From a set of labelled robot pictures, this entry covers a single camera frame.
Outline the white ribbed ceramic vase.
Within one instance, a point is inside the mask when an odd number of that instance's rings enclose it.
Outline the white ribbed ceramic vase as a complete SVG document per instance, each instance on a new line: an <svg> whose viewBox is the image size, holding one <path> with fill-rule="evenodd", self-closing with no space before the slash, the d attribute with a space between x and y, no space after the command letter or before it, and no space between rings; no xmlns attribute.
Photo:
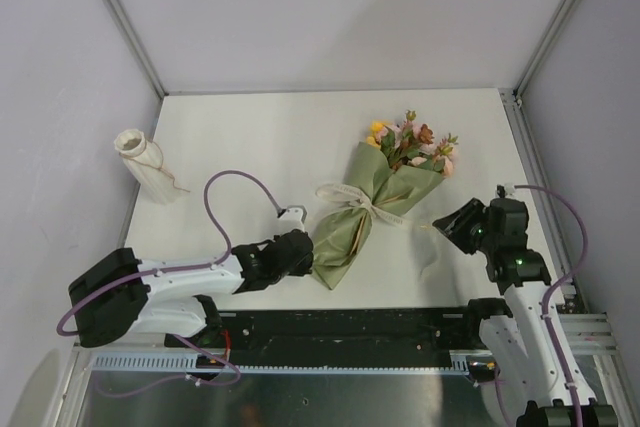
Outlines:
<svg viewBox="0 0 640 427"><path fill-rule="evenodd" d="M127 129L116 137L114 147L141 190L153 202L167 205L190 193L178 185L176 177L165 166L162 149L144 132Z"/></svg>

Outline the right aluminium table rail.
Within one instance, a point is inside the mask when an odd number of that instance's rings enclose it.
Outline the right aluminium table rail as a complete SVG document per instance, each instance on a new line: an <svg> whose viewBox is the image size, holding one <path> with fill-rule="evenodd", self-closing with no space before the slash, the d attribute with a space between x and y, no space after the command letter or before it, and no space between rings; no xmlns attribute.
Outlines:
<svg viewBox="0 0 640 427"><path fill-rule="evenodd" d="M574 269L582 270L589 252L589 235L584 221L575 206L562 194L551 189L539 149L524 109L523 100L516 98L512 89L498 90L516 148L523 164L526 183L537 186L529 189L540 217L542 229L547 240L559 277L571 274L572 277L558 288L562 292L565 305L560 308L564 314L584 314L588 311ZM567 214L571 221L571 231L579 237L578 254L573 256L569 246L569 235L561 226L561 215Z"/></svg>

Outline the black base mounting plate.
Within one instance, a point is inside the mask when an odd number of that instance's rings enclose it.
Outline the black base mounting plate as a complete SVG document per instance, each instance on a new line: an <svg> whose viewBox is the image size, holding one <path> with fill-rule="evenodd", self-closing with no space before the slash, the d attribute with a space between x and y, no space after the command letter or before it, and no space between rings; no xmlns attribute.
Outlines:
<svg viewBox="0 0 640 427"><path fill-rule="evenodd" d="M189 339L230 349L230 361L309 361L345 358L373 365L378 359L417 359L452 351L483 350L465 307L223 312Z"/></svg>

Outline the cream printed ribbon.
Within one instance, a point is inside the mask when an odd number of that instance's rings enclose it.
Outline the cream printed ribbon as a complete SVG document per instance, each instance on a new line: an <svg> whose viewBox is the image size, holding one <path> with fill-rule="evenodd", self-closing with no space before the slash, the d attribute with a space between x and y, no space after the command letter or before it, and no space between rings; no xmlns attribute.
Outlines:
<svg viewBox="0 0 640 427"><path fill-rule="evenodd" d="M414 227L412 221L375 206L360 188L354 186L340 183L324 184L316 190L316 196L327 202L344 204L343 210L364 209L372 217L398 228L410 229Z"/></svg>

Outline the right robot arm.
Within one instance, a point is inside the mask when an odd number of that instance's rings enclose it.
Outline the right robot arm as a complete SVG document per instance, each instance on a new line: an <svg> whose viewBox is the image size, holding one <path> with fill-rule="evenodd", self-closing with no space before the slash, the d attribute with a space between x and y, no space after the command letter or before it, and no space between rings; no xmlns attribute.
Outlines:
<svg viewBox="0 0 640 427"><path fill-rule="evenodd" d="M528 246L525 203L471 199L433 227L465 254L481 253L497 298L472 299L461 323L463 340L487 347L497 386L510 388L518 426L616 426L613 406L599 402L571 351L542 255Z"/></svg>

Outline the aluminium frame post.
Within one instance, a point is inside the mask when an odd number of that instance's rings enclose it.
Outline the aluminium frame post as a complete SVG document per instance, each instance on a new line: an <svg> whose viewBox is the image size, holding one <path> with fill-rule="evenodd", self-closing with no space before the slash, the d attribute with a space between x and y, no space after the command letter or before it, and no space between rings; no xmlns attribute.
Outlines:
<svg viewBox="0 0 640 427"><path fill-rule="evenodd" d="M157 73L153 63L143 45L126 8L121 0L102 0L109 12L113 23L120 32L120 35L129 49L134 61L141 69L147 83L153 90L156 97L162 100L166 95L159 74Z"/></svg>
<svg viewBox="0 0 640 427"><path fill-rule="evenodd" d="M560 0L512 90L516 98L521 97L526 92L532 80L543 66L546 58L551 53L554 45L559 40L561 33L580 2L581 0Z"/></svg>

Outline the left aluminium frame post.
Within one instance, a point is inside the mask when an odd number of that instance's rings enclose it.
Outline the left aluminium frame post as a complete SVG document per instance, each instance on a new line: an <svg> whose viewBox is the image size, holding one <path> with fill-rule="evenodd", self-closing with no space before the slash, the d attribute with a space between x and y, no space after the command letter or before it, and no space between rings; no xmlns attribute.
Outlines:
<svg viewBox="0 0 640 427"><path fill-rule="evenodd" d="M166 95L159 74L157 73L153 63L143 45L126 8L121 0L102 0L109 12L113 23L120 32L120 35L129 49L134 61L141 69L147 83L153 90L156 97L162 100Z"/></svg>

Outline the right aluminium frame post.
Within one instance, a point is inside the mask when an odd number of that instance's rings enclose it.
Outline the right aluminium frame post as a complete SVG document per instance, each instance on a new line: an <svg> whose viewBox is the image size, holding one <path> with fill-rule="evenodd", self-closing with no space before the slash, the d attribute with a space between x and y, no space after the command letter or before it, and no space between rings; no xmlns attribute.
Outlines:
<svg viewBox="0 0 640 427"><path fill-rule="evenodd" d="M554 45L559 40L561 33L580 2L581 0L560 0L512 90L516 98L521 97L526 92L532 80L543 66L546 58L551 53Z"/></svg>

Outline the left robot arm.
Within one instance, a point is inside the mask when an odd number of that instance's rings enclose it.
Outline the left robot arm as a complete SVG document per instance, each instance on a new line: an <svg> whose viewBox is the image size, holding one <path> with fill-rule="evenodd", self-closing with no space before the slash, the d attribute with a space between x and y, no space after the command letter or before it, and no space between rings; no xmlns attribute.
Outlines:
<svg viewBox="0 0 640 427"><path fill-rule="evenodd" d="M147 261L120 248L70 284L72 334L85 348L133 333L176 334L207 347L221 334L216 294L263 291L287 276L308 275L312 263L313 242L299 229L238 245L221 260Z"/></svg>

